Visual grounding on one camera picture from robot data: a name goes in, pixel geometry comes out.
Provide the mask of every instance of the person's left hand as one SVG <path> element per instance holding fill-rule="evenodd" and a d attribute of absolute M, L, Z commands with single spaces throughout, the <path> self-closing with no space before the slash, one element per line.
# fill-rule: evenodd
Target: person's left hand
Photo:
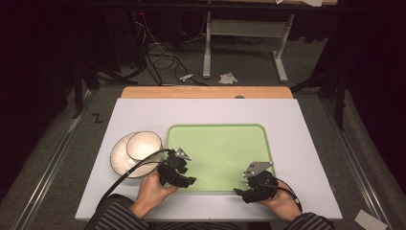
<path fill-rule="evenodd" d="M 129 207 L 129 210 L 139 219 L 159 207 L 164 200 L 179 188 L 175 186 L 164 187 L 159 182 L 159 174 L 157 172 L 146 176 L 141 183 L 138 191 L 137 200 Z"/>

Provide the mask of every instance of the green tray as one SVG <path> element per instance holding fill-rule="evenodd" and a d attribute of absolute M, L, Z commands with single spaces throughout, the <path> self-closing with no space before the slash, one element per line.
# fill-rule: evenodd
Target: green tray
<path fill-rule="evenodd" d="M 186 191 L 248 189 L 247 179 L 242 177 L 248 165 L 272 161 L 265 129 L 256 124 L 171 126 L 167 148 L 182 148 L 192 158 L 185 175 L 197 180 Z M 268 171 L 275 175 L 274 168 Z"/>

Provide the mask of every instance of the gray carpet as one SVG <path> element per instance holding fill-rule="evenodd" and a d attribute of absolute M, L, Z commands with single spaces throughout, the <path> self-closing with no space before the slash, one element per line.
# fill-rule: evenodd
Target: gray carpet
<path fill-rule="evenodd" d="M 282 60 L 288 84 L 279 82 L 276 69 L 269 54 L 270 45 L 277 44 L 268 40 L 259 44 L 238 44 L 227 51 L 214 51 L 212 63 L 212 77 L 203 80 L 202 47 L 187 47 L 183 50 L 170 48 L 170 53 L 181 59 L 188 67 L 188 72 L 194 74 L 197 81 L 208 85 L 222 85 L 218 83 L 220 74 L 233 73 L 238 82 L 234 85 L 287 85 L 292 86 L 307 79 L 318 56 L 323 50 L 325 42 L 306 44 L 302 40 L 288 42 Z M 214 45 L 218 49 L 226 46 L 223 43 Z M 165 61 L 157 62 L 165 66 Z M 176 77 L 185 75 L 179 67 L 170 67 L 161 70 L 163 84 L 178 84 Z M 154 84 L 150 74 L 145 71 L 136 78 L 140 84 Z M 120 97 L 124 86 L 117 83 L 104 82 L 101 89 L 92 92 L 89 106 L 83 111 L 81 120 L 75 129 L 70 142 L 63 152 L 64 158 L 45 198 L 42 200 L 29 229 L 82 229 L 84 221 L 75 220 L 80 196 L 84 191 L 87 179 L 92 170 L 99 151 L 102 137 L 108 125 L 111 112 L 117 98 Z M 393 229 L 404 229 L 405 224 L 405 197 L 400 192 L 393 177 L 389 174 L 379 154 L 369 139 L 362 122 L 356 113 L 355 106 L 347 97 L 345 109 L 345 132 L 337 131 L 331 121 L 326 104 L 329 101 L 320 101 L 316 95 L 317 88 L 307 88 L 295 94 L 299 100 L 304 119 L 309 128 L 316 150 L 320 155 L 327 178 L 333 193 L 343 213 L 342 220 L 335 221 L 337 229 L 363 229 L 355 221 L 358 212 L 363 209 L 371 213 L 371 205 L 366 202 L 364 194 L 360 192 L 359 179 L 355 175 L 347 156 L 346 143 L 342 135 L 348 136 L 350 146 L 361 160 L 362 169 L 370 179 L 373 190 L 382 204 L 382 210 L 391 222 Z M 10 229 L 23 212 L 31 195 L 47 169 L 60 140 L 66 130 L 74 122 L 74 104 L 72 95 L 68 98 L 69 106 L 49 126 L 47 132 L 38 143 L 36 149 L 26 163 L 24 170 L 14 182 L 6 198 L 1 203 L 0 228 Z M 273 223 L 275 229 L 283 223 Z"/>

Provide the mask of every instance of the cable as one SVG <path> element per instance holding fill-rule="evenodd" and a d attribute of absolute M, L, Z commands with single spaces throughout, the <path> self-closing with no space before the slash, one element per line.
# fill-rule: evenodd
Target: cable
<path fill-rule="evenodd" d="M 119 186 L 123 180 L 125 180 L 130 174 L 132 174 L 136 169 L 138 169 L 140 166 L 142 166 L 147 160 L 153 158 L 154 156 L 156 156 L 159 153 L 162 152 L 172 152 L 174 151 L 173 149 L 159 149 L 157 151 L 155 151 L 154 153 L 150 154 L 149 156 L 147 156 L 146 158 L 144 158 L 143 160 L 141 160 L 140 162 L 138 162 L 135 166 L 133 166 L 131 169 L 129 169 L 127 171 L 127 173 L 124 173 L 111 187 L 110 189 L 107 190 L 107 192 L 105 192 L 105 194 L 102 196 L 101 201 L 98 204 L 98 207 L 96 209 L 99 208 L 99 206 L 102 204 L 102 202 L 107 199 L 107 197 L 117 188 L 117 186 Z"/>

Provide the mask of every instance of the dark background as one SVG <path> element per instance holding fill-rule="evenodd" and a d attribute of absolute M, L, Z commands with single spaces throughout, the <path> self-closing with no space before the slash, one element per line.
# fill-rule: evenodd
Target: dark background
<path fill-rule="evenodd" d="M 401 11 L 405 8 L 396 2 L 379 2 L 383 1 L 348 1 L 349 6 L 370 6 L 369 13 L 361 15 L 297 15 L 289 39 L 305 36 L 312 42 L 329 37 L 314 75 L 347 60 L 348 90 L 378 151 L 405 192 L 406 47 L 402 35 L 406 29 L 402 22 L 406 18 Z M 104 46 L 105 62 L 115 61 L 102 11 L 75 13 L 54 3 L 3 1 L 0 6 L 1 198 L 47 125 L 66 106 L 65 94 L 73 85 L 78 61 L 76 49 Z M 179 33 L 197 33 L 203 13 L 149 15 L 153 15 L 151 28 L 161 38 L 181 45 Z M 266 19 L 269 15 L 248 16 Z M 162 23 L 169 19 L 176 23 Z M 92 41 L 89 35 L 105 35 L 105 39 L 87 45 L 86 40 Z"/>

